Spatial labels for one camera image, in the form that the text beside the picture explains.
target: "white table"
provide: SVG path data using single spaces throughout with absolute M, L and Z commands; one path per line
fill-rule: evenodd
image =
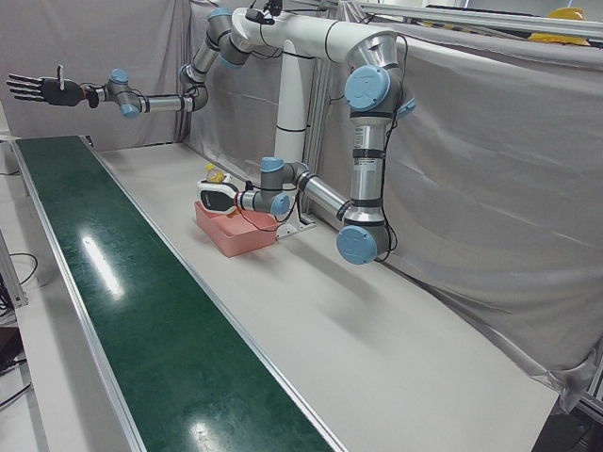
M 345 263 L 324 224 L 226 258 L 194 221 L 199 155 L 164 145 L 101 156 L 349 451 L 531 451 L 556 394 L 432 296 L 378 264 Z M 19 189 L 0 226 L 42 256 L 40 296 L 30 290 L 18 317 L 49 448 L 125 450 Z

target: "gray curtain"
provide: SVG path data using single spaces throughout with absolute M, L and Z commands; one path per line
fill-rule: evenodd
M 195 11 L 195 46 L 209 10 Z M 556 390 L 568 411 L 603 336 L 603 54 L 383 26 L 409 37 L 405 85 L 417 102 L 388 150 L 385 206 L 399 246 L 387 264 Z M 400 40 L 400 60 L 404 52 Z M 336 99 L 349 70 L 336 72 L 319 173 L 347 194 L 353 127 Z M 218 64 L 188 143 L 255 176 L 273 149 L 279 73 L 274 59 L 250 58 L 238 72 Z
M 124 68 L 144 93 L 175 93 L 189 59 L 188 0 L 20 0 L 0 2 L 0 74 L 54 76 L 58 63 L 77 82 L 104 84 Z M 110 103 L 90 110 L 18 102 L 0 89 L 8 125 L 18 137 L 90 135 L 97 149 L 119 149 L 182 138 L 180 114 L 126 120 Z

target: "yellow object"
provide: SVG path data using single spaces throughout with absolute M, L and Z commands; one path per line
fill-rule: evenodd
M 207 170 L 207 176 L 205 180 L 207 182 L 213 182 L 214 184 L 221 184 L 224 182 L 224 172 L 221 169 L 217 169 L 213 163 L 208 163 L 205 165 L 205 169 Z
M 565 19 L 570 21 L 585 21 L 584 10 L 581 8 L 559 8 L 548 14 L 549 19 Z M 545 33 L 532 33 L 528 40 L 536 42 L 556 42 L 558 44 L 574 44 L 590 46 L 584 38 L 577 36 L 548 35 Z

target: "yellow hard hat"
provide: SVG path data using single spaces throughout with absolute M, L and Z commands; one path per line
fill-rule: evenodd
M 559 8 L 552 11 L 546 17 L 549 19 L 566 19 L 569 21 L 585 21 L 584 10 L 581 8 Z M 536 42 L 556 42 L 559 44 L 574 44 L 590 46 L 584 38 L 576 36 L 547 35 L 544 33 L 532 33 L 528 40 Z

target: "white cylindrical column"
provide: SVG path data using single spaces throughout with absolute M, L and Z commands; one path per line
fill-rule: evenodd
M 285 41 L 274 140 L 274 156 L 285 162 L 302 161 L 315 60 L 299 54 L 290 40 Z

